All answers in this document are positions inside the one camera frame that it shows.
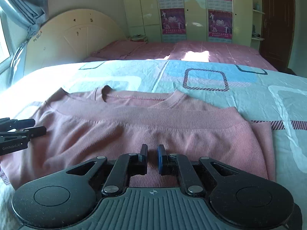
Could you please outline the pink knit sweater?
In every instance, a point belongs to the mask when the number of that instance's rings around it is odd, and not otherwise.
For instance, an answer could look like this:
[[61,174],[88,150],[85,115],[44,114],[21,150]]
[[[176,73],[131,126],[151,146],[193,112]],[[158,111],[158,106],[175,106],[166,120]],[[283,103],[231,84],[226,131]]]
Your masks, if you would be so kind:
[[33,114],[46,135],[28,148],[1,157],[1,168],[14,188],[97,156],[116,159],[148,146],[148,169],[131,186],[174,186],[158,174],[157,147],[186,155],[207,156],[268,180],[275,179],[269,122],[245,120],[235,107],[217,108],[180,91],[155,94],[57,90]]

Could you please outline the cream wooden headboard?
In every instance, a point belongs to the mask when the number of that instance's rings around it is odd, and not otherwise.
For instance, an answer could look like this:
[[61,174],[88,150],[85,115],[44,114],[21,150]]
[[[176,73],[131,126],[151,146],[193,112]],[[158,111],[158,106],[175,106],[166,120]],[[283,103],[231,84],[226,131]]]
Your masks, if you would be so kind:
[[107,15],[73,9],[45,23],[26,47],[24,76],[44,67],[79,63],[116,40],[126,39]]

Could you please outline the light blue patterned bedsheet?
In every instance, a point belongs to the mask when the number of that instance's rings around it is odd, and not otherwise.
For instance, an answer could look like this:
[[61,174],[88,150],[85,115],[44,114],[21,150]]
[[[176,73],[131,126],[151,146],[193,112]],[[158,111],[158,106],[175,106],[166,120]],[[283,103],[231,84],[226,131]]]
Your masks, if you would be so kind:
[[248,122],[269,122],[275,179],[228,165],[239,174],[223,177],[208,195],[187,195],[176,177],[158,170],[176,184],[129,184],[120,195],[102,195],[84,177],[66,174],[76,165],[19,188],[1,168],[1,229],[306,229],[305,78],[173,60],[64,64],[34,71],[4,91],[1,118],[33,119],[59,89],[73,94],[105,86],[155,94],[180,91],[217,108],[235,107]]

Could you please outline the grey-blue curtain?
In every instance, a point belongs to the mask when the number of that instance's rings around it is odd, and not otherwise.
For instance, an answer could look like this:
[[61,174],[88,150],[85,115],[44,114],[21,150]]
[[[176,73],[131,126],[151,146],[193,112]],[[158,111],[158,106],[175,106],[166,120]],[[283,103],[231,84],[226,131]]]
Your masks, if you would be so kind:
[[10,63],[8,85],[12,85],[23,76],[29,40],[48,20],[48,0],[1,0],[1,9],[10,20],[27,32],[26,39],[19,45]]

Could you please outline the pink checked quilt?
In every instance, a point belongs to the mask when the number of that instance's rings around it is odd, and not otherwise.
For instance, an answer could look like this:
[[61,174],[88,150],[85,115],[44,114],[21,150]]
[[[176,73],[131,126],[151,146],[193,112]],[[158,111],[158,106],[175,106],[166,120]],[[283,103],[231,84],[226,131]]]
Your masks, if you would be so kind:
[[231,43],[183,40],[177,43],[146,43],[117,40],[92,52],[84,61],[181,60],[245,65],[276,71],[257,50]]

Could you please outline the stack of books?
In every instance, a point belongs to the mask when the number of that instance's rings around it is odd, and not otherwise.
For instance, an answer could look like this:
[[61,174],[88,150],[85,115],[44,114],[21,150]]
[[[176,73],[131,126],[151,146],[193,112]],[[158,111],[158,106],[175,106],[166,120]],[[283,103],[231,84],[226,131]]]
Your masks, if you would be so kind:
[[143,34],[132,35],[127,38],[131,42],[148,42],[148,37]]

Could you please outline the cream corner shelf unit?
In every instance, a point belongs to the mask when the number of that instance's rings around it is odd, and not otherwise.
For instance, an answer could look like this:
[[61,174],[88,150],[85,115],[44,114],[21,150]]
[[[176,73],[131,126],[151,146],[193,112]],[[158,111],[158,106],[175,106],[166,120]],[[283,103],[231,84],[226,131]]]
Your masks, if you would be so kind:
[[252,0],[252,36],[251,47],[260,50],[260,45],[264,41],[262,37],[263,16],[265,15],[262,6],[262,0]]

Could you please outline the lower right pink poster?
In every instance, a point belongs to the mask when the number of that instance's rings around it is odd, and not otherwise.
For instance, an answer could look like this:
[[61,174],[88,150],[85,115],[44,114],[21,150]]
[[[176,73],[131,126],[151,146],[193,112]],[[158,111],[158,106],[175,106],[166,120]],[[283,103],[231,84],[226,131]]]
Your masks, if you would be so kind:
[[233,13],[209,9],[208,16],[208,41],[232,43]]

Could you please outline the lower left pink poster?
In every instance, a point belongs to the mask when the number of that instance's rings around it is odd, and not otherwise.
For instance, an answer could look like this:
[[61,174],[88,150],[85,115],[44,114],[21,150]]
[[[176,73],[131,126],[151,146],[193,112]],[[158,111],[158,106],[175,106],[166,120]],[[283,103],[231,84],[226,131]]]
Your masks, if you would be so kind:
[[183,8],[165,8],[160,10],[162,41],[177,43],[186,40],[185,12]]

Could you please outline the cream glossy wardrobe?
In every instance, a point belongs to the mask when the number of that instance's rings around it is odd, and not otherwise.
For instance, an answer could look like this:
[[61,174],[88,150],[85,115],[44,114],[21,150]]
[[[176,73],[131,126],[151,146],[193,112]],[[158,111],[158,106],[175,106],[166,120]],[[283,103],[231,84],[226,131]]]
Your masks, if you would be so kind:
[[[150,42],[162,41],[158,0],[124,0],[129,34],[143,34]],[[184,0],[186,39],[208,41],[207,0]],[[233,44],[250,46],[252,0],[233,0]]]

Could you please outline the dark brown wooden door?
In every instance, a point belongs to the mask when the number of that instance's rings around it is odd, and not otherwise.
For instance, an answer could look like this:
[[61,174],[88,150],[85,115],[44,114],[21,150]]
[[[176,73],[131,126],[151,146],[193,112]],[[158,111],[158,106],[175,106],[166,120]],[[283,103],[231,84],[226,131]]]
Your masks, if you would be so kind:
[[295,30],[295,0],[262,0],[260,54],[277,71],[288,69]]

